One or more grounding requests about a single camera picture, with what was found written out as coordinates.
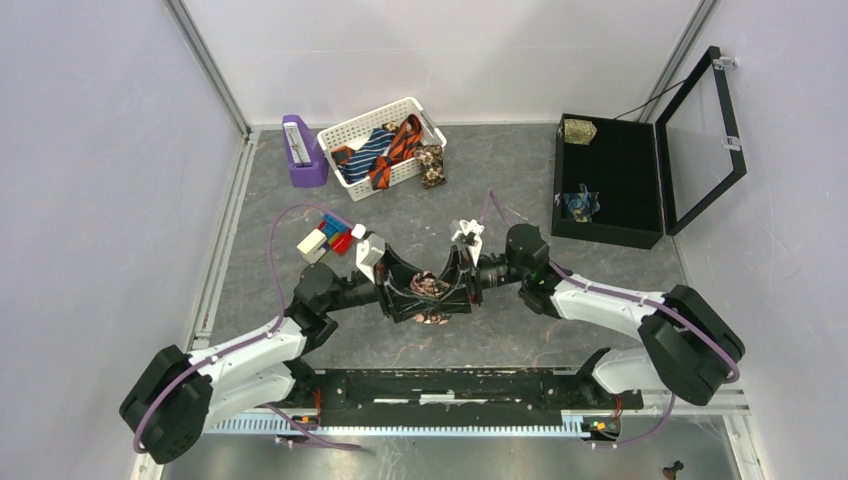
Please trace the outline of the black pink floral tie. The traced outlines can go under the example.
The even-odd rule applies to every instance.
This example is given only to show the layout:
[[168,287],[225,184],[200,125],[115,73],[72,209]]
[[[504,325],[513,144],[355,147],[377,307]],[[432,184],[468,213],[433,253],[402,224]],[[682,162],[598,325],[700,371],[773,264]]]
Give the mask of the black pink floral tie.
[[[412,292],[436,299],[441,298],[448,291],[449,287],[450,285],[447,282],[437,278],[430,271],[416,273],[410,282]],[[445,325],[449,322],[450,315],[435,311],[425,311],[416,313],[413,319],[417,323],[424,325]]]

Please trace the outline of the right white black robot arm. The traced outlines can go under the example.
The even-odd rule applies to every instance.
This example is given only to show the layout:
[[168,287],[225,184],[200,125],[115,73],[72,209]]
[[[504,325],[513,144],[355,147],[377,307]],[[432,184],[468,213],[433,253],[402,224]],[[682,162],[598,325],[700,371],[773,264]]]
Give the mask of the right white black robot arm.
[[421,323],[442,323],[482,301],[485,290],[516,283],[531,311],[587,322],[637,341],[631,349],[603,347],[577,382],[580,400],[602,408],[617,394],[664,388],[692,405],[707,405],[717,390],[741,377],[744,345],[694,289],[636,291],[597,283],[566,270],[550,257],[538,227],[516,224],[505,251],[481,252],[483,227],[459,221],[450,259],[440,275],[423,270],[402,281],[422,303]]

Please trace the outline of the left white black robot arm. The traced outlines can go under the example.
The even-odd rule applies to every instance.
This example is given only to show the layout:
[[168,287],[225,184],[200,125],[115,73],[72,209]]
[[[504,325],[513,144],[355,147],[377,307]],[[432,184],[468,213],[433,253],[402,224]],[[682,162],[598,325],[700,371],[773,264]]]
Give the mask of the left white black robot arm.
[[306,266],[291,303],[268,323],[230,341],[189,352],[169,345],[157,352],[119,407],[132,446],[158,464],[170,463],[217,423],[283,400],[306,405],[314,381],[302,373],[305,354],[321,347],[338,325],[330,313],[378,304],[395,322],[440,324],[469,302],[458,249],[440,274],[401,260],[389,246],[357,246],[357,268],[338,275],[323,263]]

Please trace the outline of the colourful toy block stack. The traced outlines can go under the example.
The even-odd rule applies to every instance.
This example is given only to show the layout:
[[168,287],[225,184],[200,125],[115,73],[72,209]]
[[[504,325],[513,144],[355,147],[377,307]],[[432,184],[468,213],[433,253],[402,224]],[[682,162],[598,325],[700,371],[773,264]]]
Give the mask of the colourful toy block stack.
[[319,225],[297,245],[297,251],[310,264],[329,253],[344,256],[353,245],[352,232],[352,227],[339,217],[325,213]]

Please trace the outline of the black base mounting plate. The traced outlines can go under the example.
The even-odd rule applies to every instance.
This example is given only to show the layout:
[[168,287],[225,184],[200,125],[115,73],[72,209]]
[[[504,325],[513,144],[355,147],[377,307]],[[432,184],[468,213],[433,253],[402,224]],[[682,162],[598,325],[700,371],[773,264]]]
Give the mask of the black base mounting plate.
[[644,401],[554,368],[326,369],[275,405],[313,409],[326,427],[553,427],[564,410],[638,410]]

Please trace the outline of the navy white striped tie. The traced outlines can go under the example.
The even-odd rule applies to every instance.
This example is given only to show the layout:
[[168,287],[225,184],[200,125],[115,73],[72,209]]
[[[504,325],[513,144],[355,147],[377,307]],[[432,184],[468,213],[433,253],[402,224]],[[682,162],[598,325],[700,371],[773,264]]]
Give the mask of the navy white striped tie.
[[372,169],[377,157],[388,150],[394,137],[394,132],[377,128],[359,149],[339,151],[336,164],[345,181],[348,183],[361,181]]

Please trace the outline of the brown floral tie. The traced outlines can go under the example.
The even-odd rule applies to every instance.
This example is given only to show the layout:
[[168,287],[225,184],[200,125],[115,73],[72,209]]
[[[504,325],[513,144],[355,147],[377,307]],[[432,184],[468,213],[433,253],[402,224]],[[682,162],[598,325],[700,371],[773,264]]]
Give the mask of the brown floral tie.
[[422,145],[415,150],[414,159],[420,171],[422,187],[434,188],[446,183],[444,150],[441,145]]

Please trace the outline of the blue patterned rolled tie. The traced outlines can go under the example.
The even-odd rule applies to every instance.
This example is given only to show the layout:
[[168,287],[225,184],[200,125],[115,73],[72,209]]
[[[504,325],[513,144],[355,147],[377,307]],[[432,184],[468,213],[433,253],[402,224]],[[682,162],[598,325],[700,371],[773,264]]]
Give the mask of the blue patterned rolled tie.
[[575,223],[591,223],[594,215],[601,209],[598,197],[599,193],[591,191],[585,183],[580,183],[576,192],[563,194],[562,205],[565,220]]

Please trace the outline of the orange navy striped tie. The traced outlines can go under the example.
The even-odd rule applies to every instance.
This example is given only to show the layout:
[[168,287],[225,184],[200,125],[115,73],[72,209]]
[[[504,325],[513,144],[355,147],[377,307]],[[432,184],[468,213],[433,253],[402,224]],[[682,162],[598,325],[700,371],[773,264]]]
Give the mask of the orange navy striped tie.
[[415,114],[408,115],[395,130],[386,152],[378,155],[368,171],[369,183],[373,190],[384,190],[389,187],[392,168],[399,163],[411,159],[423,138],[423,128],[420,118]]

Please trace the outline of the purple metronome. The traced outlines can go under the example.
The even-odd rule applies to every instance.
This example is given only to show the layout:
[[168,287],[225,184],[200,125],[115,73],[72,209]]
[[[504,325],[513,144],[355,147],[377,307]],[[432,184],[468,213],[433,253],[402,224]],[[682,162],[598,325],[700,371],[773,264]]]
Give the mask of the purple metronome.
[[294,114],[283,117],[282,132],[292,185],[297,188],[324,186],[329,164],[316,134],[300,116]]

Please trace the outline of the white plastic basket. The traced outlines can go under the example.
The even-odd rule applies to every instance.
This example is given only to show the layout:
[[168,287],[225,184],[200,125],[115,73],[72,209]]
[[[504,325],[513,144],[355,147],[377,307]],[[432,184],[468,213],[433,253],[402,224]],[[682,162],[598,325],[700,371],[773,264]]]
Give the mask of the white plastic basket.
[[318,142],[353,201],[414,177],[424,188],[447,180],[446,137],[413,97],[324,129]]

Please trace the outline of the gold rolled tie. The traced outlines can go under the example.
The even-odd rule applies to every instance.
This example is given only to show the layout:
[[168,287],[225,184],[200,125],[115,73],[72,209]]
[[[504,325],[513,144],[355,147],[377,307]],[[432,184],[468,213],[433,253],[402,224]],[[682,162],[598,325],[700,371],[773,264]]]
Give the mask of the gold rolled tie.
[[588,146],[597,132],[596,125],[590,120],[566,118],[561,123],[561,134],[566,144]]

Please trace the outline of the black tie display box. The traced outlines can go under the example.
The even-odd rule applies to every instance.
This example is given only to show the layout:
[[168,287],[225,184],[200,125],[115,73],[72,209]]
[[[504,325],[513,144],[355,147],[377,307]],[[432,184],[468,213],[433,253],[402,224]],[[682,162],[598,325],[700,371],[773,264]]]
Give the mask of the black tie display box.
[[[737,65],[719,47],[708,47],[653,121],[563,114],[555,140],[552,235],[650,250],[741,180],[747,168],[728,83]],[[590,145],[563,141],[566,118],[596,125]],[[562,195],[580,183],[599,193],[601,209],[591,223],[564,217]]]

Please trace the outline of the small black floor object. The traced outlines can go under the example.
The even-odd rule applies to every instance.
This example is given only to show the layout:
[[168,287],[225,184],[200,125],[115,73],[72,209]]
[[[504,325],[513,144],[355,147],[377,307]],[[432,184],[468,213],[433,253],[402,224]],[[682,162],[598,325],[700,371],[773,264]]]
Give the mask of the small black floor object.
[[662,468],[662,475],[667,480],[676,480],[678,473],[685,468],[681,461],[675,461],[672,465]]

